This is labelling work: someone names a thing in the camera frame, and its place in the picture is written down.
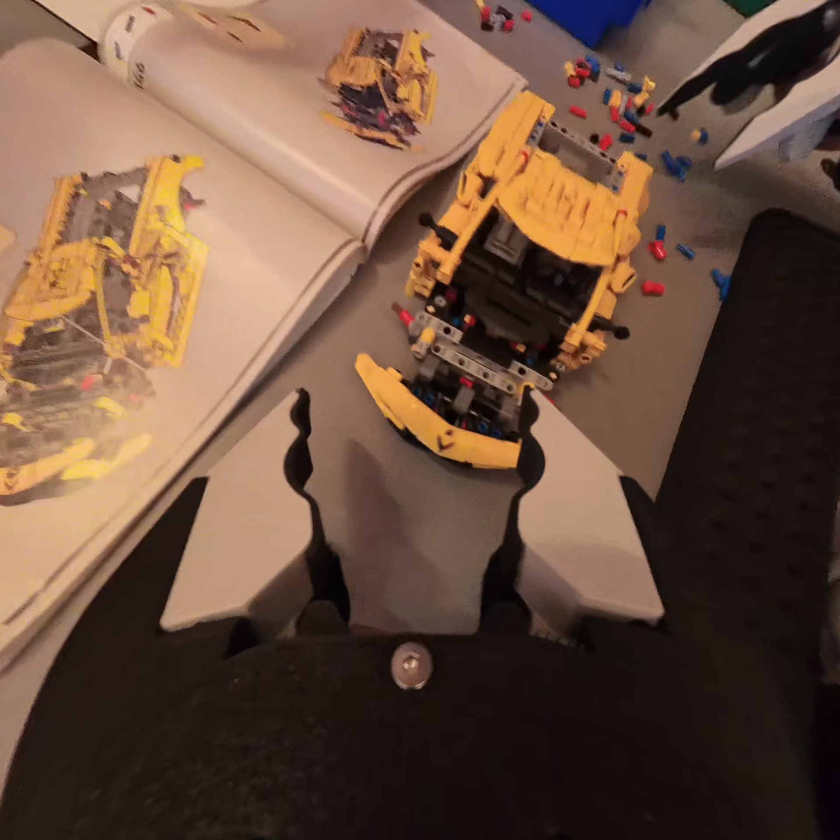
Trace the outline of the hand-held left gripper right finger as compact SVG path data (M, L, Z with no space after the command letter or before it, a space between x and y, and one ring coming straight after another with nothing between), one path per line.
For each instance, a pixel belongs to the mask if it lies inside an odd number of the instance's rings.
M665 604L639 521L644 490L532 389L519 430L521 486L482 580L482 624L507 603L557 635L590 617L656 627Z

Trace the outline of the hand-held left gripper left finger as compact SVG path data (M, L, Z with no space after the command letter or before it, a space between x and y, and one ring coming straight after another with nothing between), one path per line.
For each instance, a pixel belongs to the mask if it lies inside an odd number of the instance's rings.
M339 555L326 538L312 476L309 393L298 388L209 470L161 615L173 633L245 618L269 634L310 602L350 619Z

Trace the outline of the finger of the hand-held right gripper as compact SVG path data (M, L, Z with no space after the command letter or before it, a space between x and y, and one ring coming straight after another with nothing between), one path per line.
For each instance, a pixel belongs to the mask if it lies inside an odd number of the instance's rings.
M821 70L836 53L838 2L778 1L747 18L658 106L663 117L709 88L724 106L753 88L784 87Z
M721 152L719 172L756 153L774 151L782 163L807 157L823 141L839 109L839 46L836 41L814 70L790 84L785 96L751 120Z

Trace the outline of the pile of small coloured pins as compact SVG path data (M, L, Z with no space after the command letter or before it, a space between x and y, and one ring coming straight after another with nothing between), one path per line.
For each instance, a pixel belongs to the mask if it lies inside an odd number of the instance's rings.
M479 12L476 21L483 32L510 34L515 24L520 20L523 24L532 21L532 10L523 7L511 11L498 2L471 2ZM560 104L554 105L552 119L560 120L560 128L565 130L569 121L591 121L591 129L596 130L590 139L583 138L583 152L592 152L596 162L609 167L613 166L613 174L620 175L618 164L611 159L621 157L623 152L629 153L631 163L651 164L658 172L670 179L672 183L684 184L686 178L694 172L695 177L709 175L711 177L711 162L701 161L700 157L692 158L687 154L673 154L667 149L642 148L649 145L653 133L648 122L653 119L655 103L651 99L655 93L655 80L645 76L642 80L634 80L633 74L619 62L607 65L606 59L595 53L578 56L575 60L567 60L564 65L563 77L568 83L568 95L561 94ZM581 98L581 90L590 85L598 93L602 105L593 106L587 111L586 101L576 101ZM728 299L732 287L732 272L713 267L710 279L717 291L717 298L721 305Z

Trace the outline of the yellow arrow panel assembly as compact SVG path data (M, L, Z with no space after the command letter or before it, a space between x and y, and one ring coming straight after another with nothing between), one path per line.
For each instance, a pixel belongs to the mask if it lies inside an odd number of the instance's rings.
M474 469L514 469L519 442L479 434L451 424L403 382L402 374L383 368L367 353L356 356L354 369L385 419L406 440L449 462Z

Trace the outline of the blue plastic bin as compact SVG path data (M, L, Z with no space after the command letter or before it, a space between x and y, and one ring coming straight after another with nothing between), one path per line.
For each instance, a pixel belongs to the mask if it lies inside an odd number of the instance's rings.
M542 16L584 45L597 47L614 30L626 29L650 1L528 1Z

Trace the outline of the yellow toy car model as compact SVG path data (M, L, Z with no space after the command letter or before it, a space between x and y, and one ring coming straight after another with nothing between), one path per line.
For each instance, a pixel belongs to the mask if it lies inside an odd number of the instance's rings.
M652 167L613 157L522 91L460 173L439 218L421 216L405 293L461 329L472 350L550 383L597 360L637 278Z

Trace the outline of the open instruction booklet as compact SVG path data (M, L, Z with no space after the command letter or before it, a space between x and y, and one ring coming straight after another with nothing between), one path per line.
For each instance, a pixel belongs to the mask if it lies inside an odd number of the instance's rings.
M2 670L526 79L418 2L138 2L5 51Z

